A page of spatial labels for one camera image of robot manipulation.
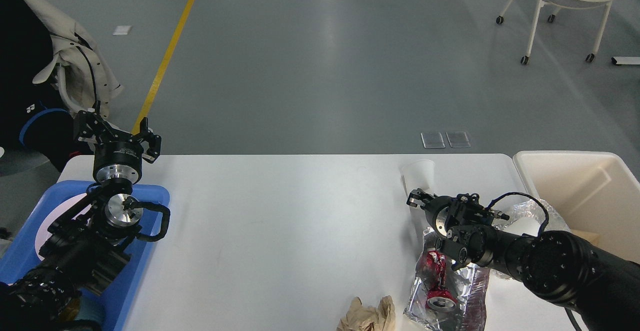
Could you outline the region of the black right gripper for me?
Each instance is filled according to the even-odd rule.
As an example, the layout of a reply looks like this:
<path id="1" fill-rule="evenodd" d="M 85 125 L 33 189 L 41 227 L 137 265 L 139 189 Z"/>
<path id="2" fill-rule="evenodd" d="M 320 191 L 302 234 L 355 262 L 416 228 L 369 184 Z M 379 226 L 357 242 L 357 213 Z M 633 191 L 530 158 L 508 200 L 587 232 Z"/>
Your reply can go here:
<path id="1" fill-rule="evenodd" d="M 424 210 L 428 224 L 444 238 L 450 238 L 453 227 L 464 224 L 466 195 L 437 196 L 417 188 L 409 192 L 406 204 Z"/>

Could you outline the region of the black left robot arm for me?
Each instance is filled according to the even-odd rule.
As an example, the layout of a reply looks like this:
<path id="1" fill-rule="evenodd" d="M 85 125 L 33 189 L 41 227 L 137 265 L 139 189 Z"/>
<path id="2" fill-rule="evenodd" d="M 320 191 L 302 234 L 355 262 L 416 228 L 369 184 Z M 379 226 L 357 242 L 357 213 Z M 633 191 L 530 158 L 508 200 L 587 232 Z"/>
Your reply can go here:
<path id="1" fill-rule="evenodd" d="M 118 277 L 138 240 L 154 243 L 169 230 L 167 206 L 136 199 L 142 162 L 154 163 L 162 137 L 142 117 L 136 134 L 114 128 L 93 110 L 74 119 L 75 137 L 94 144 L 93 179 L 86 194 L 48 226 L 43 260 L 17 281 L 1 284 L 3 331 L 100 331 L 97 321 L 76 319 L 71 304 L 82 289 L 100 296 Z"/>

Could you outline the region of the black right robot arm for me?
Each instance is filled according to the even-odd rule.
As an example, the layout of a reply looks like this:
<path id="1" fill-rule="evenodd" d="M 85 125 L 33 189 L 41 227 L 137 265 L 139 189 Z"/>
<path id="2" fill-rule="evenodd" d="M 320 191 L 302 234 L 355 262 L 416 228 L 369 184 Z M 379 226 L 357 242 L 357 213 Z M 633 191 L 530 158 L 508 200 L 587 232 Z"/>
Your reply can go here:
<path id="1" fill-rule="evenodd" d="M 533 295 L 564 308 L 571 320 L 578 313 L 590 331 L 637 331 L 640 324 L 640 267 L 564 230 L 547 230 L 543 214 L 537 235 L 498 230 L 495 219 L 509 215 L 495 210 L 479 195 L 437 196 L 414 189 L 407 205 L 423 210 L 438 236 L 436 251 L 453 261 L 457 271 L 469 264 L 507 274 Z"/>

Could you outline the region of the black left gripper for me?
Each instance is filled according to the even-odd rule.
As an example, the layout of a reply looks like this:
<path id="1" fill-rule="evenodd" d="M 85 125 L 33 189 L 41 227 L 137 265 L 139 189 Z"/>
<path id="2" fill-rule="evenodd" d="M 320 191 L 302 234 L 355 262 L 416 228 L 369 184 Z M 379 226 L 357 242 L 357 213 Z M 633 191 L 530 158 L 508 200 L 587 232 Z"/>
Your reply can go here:
<path id="1" fill-rule="evenodd" d="M 133 185 L 142 178 L 142 159 L 153 164 L 162 153 L 162 137 L 142 117 L 133 141 L 122 141 L 122 130 L 103 119 L 94 108 L 81 108 L 73 118 L 73 139 L 94 147 L 93 179 L 102 184 L 123 178 Z"/>

